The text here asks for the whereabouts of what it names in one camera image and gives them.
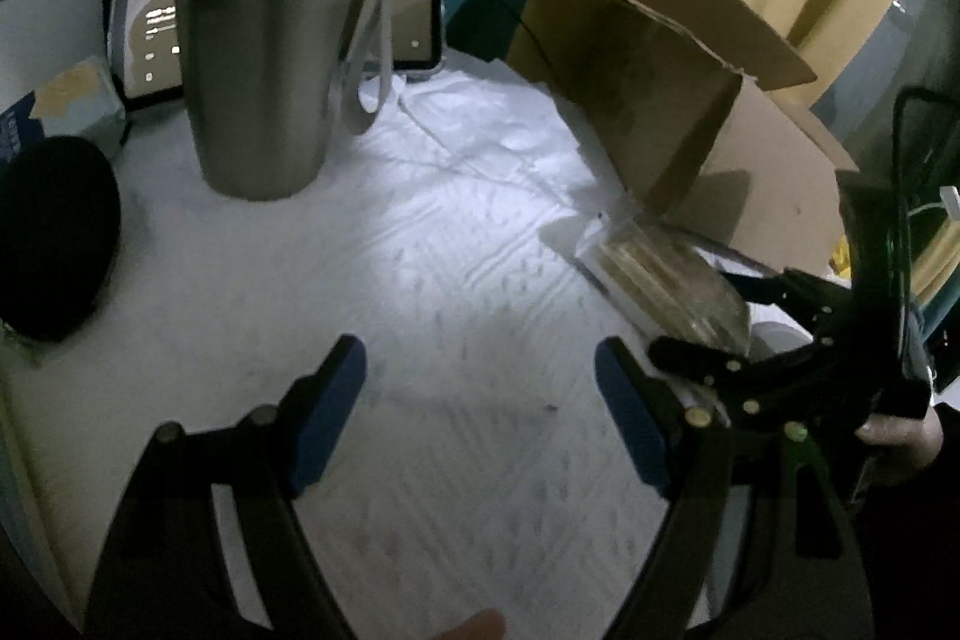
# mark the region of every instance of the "metal screw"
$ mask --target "metal screw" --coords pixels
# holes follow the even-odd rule
[[[685,418],[686,422],[694,429],[706,429],[707,426],[713,423],[713,416],[703,408],[688,408],[688,410],[683,413],[683,418]]]
[[[787,421],[784,424],[784,434],[791,442],[805,442],[809,432],[802,423],[797,421]]]
[[[157,442],[160,442],[163,445],[169,445],[177,437],[181,435],[181,425],[179,423],[174,423],[170,421],[169,423],[163,424],[160,429],[157,429],[157,433],[154,434],[154,437],[157,438]]]
[[[277,420],[277,408],[273,405],[261,405],[250,413],[250,419],[254,426],[270,426]]]

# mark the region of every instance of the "blue gripper pad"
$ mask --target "blue gripper pad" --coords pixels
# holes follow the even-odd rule
[[[626,360],[633,366],[625,366]],[[669,446],[630,375],[632,371],[645,377],[642,370],[635,365],[618,339],[605,339],[597,345],[593,365],[597,386],[619,429],[623,444],[627,446],[637,475],[640,475],[642,482],[656,488],[661,497],[668,498],[672,488],[667,467]]]
[[[272,436],[288,498],[323,476],[366,379],[367,350],[355,336],[344,335],[316,374],[296,381],[283,397]]]

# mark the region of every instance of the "white strap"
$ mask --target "white strap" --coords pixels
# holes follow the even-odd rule
[[[341,79],[334,79],[331,85],[332,105],[347,131],[357,136],[370,130],[390,97],[394,74],[391,20],[391,0],[363,0],[357,27],[347,49],[347,58],[344,59]],[[380,34],[380,90],[376,109],[368,112],[360,103],[360,83],[364,77],[367,53],[371,51],[377,30]]]

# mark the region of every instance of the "white object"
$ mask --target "white object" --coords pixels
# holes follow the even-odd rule
[[[930,204],[920,204],[919,207],[914,207],[910,212],[907,213],[909,218],[913,218],[914,215],[920,215],[920,213],[928,212],[929,210],[943,210],[944,203],[942,201],[931,201]]]
[[[750,360],[761,362],[813,342],[810,333],[797,324],[767,320],[751,329]]]
[[[947,215],[954,223],[960,223],[960,193],[955,185],[944,185],[940,189],[940,200],[944,203]]]

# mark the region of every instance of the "finger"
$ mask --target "finger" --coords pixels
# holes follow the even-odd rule
[[[867,445],[911,445],[923,437],[923,421],[875,413],[856,430],[856,435]]]
[[[434,640],[503,640],[507,622],[496,610],[482,610]]]

